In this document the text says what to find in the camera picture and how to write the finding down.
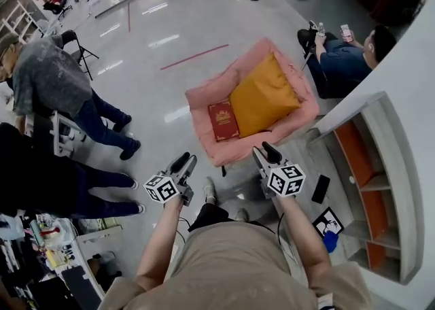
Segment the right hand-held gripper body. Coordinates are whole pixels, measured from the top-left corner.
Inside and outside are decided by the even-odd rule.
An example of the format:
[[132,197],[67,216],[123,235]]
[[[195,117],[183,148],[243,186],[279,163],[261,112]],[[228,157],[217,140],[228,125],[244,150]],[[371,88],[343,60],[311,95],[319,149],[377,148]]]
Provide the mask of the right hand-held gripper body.
[[260,172],[260,186],[266,199],[296,196],[301,192],[306,174],[300,165],[284,160],[280,165],[270,163],[270,167],[267,173]]

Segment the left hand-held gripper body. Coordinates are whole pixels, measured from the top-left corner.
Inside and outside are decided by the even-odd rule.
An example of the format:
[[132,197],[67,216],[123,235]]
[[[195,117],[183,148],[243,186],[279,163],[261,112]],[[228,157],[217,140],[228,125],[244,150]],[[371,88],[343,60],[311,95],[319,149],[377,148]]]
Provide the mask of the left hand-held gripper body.
[[143,187],[153,201],[161,204],[180,196],[183,199],[184,206],[188,207],[194,195],[186,179],[176,174],[167,175],[162,171],[151,176]]

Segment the red gold-trimmed book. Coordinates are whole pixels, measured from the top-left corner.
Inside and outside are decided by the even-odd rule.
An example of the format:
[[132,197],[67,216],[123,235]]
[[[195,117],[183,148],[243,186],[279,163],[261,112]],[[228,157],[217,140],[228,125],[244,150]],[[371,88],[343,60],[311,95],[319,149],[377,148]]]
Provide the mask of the red gold-trimmed book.
[[229,100],[209,105],[208,112],[217,142],[239,138],[239,128]]

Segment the pink armchair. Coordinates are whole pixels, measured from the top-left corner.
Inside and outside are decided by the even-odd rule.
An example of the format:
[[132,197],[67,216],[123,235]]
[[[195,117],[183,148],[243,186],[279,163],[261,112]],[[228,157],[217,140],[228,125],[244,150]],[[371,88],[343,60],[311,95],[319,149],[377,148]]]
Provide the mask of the pink armchair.
[[[242,139],[216,141],[208,106],[226,100],[240,81],[271,52],[294,89],[300,101],[300,108],[274,123],[264,132]],[[257,41],[223,72],[205,81],[203,85],[187,90],[185,95],[198,140],[211,164],[217,168],[247,158],[251,155],[251,149],[254,146],[260,147],[264,141],[274,145],[281,143],[292,133],[312,123],[320,112],[317,99],[305,74],[267,37]]]

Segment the person's left forearm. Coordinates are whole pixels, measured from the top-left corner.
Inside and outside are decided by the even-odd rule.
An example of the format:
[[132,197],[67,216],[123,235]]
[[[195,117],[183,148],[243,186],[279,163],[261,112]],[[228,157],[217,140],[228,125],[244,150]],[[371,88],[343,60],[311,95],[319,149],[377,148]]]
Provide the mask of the person's left forearm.
[[145,291],[164,282],[171,261],[182,205],[180,196],[164,204],[159,221],[143,250],[135,281]]

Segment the person's right forearm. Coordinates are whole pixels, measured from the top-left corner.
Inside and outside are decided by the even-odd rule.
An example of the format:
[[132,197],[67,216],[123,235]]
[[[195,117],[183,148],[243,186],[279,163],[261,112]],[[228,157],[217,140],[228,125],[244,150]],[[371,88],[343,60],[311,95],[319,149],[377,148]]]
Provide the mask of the person's right forearm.
[[308,285],[314,283],[332,268],[330,257],[320,236],[305,215],[295,196],[276,197],[300,256],[307,276]]

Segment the grey wooden table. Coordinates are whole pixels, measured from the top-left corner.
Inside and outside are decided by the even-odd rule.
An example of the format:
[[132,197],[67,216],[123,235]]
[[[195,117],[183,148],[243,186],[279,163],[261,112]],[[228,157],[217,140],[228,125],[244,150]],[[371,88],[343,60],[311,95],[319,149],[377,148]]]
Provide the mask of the grey wooden table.
[[[351,210],[351,204],[345,193],[337,167],[330,155],[324,141],[310,144],[313,132],[302,133],[296,138],[281,144],[279,149],[293,163],[301,166],[307,175],[302,192],[296,197],[299,205],[307,215],[310,222],[319,217],[330,207],[341,221],[344,227],[352,223],[356,214]],[[330,184],[326,197],[322,204],[314,203],[311,200],[320,175],[330,178]],[[280,242],[282,244],[285,258],[291,266],[301,267],[300,256],[296,246],[288,232],[288,227],[283,220],[279,219],[282,210],[273,199],[263,199],[259,209],[258,220],[273,230],[279,229]]]

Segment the person's left shoe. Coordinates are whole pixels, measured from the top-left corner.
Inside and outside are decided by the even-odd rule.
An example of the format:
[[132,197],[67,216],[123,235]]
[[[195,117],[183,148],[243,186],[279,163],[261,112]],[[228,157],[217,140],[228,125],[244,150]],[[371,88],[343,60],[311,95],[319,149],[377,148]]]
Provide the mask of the person's left shoe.
[[217,202],[215,184],[210,177],[206,177],[206,183],[203,187],[205,202],[215,205]]

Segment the black smartphone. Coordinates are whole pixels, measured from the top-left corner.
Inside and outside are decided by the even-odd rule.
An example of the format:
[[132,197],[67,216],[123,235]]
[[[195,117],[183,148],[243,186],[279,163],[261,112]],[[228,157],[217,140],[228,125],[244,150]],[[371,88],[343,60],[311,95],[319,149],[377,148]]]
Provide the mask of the black smartphone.
[[314,190],[313,195],[311,197],[311,200],[314,203],[318,203],[318,204],[323,203],[323,201],[326,197],[326,193],[328,191],[329,184],[330,184],[329,177],[326,177],[325,175],[319,176],[315,190]]

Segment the black white picture card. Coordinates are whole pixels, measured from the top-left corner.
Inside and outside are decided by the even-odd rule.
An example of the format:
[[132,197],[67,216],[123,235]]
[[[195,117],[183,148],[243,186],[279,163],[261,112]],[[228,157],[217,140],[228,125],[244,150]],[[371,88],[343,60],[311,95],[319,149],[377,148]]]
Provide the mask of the black white picture card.
[[330,207],[314,220],[313,226],[321,237],[324,237],[327,232],[338,235],[344,230],[341,221]]

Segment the blue cloth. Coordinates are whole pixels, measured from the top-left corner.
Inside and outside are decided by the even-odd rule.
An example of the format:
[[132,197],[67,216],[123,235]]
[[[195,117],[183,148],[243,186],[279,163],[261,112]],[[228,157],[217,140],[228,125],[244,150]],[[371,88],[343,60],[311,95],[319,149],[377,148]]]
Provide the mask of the blue cloth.
[[329,254],[331,254],[337,246],[338,243],[338,235],[332,231],[327,231],[322,239],[326,250]]

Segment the person's beige shirt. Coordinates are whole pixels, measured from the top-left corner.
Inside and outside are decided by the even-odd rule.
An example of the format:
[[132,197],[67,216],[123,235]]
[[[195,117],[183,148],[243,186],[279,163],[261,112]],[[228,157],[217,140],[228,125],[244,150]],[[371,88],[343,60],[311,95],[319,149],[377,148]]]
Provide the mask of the person's beige shirt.
[[162,285],[144,290],[117,278],[98,310],[372,310],[355,262],[333,266],[308,288],[294,279],[275,235],[249,223],[225,222],[191,233]]

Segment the grey orange shelf unit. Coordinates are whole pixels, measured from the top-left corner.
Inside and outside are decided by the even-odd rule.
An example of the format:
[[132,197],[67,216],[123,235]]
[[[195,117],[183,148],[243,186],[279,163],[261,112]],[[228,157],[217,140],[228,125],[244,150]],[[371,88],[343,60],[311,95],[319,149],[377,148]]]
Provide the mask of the grey orange shelf unit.
[[342,234],[349,259],[406,285],[421,267],[415,187],[407,168],[404,130],[384,92],[369,96],[326,131],[313,126],[309,145],[324,145],[341,180],[349,219]]

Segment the black flat panel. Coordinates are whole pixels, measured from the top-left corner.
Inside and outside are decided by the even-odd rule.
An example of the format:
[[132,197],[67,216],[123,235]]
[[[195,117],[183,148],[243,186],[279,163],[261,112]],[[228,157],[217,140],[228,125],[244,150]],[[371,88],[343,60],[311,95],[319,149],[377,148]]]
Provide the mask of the black flat panel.
[[81,310],[97,310],[101,299],[81,266],[61,272],[63,279]]

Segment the white metal stool frame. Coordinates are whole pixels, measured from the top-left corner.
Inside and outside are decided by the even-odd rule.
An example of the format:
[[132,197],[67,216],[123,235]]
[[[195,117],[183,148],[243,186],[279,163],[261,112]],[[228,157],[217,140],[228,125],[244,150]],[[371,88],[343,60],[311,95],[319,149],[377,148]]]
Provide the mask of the white metal stool frame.
[[75,144],[84,142],[86,134],[70,118],[59,114],[57,111],[50,117],[53,136],[53,152],[56,156],[71,158],[75,152]]

